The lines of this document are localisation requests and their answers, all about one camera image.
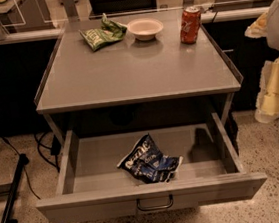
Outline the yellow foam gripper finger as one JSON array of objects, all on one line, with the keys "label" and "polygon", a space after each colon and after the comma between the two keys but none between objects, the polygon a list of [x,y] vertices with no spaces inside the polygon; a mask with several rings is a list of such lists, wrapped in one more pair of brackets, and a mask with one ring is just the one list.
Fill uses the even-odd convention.
[{"label": "yellow foam gripper finger", "polygon": [[279,118],[279,56],[264,63],[259,87],[255,119],[261,123],[273,122]]},{"label": "yellow foam gripper finger", "polygon": [[244,32],[244,35],[248,38],[259,39],[259,37],[266,37],[267,33],[267,15],[268,12],[262,13],[256,21],[251,23]]}]

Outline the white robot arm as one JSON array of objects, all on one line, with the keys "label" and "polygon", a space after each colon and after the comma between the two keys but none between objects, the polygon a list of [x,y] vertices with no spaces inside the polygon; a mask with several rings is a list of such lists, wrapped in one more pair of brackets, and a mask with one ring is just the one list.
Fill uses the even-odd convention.
[{"label": "white robot arm", "polygon": [[[279,0],[273,0],[269,7],[247,27],[244,35],[256,39],[265,37],[268,46],[279,51]],[[270,123],[279,118],[279,56],[275,61],[264,63],[259,87],[255,118],[258,122]]]}]

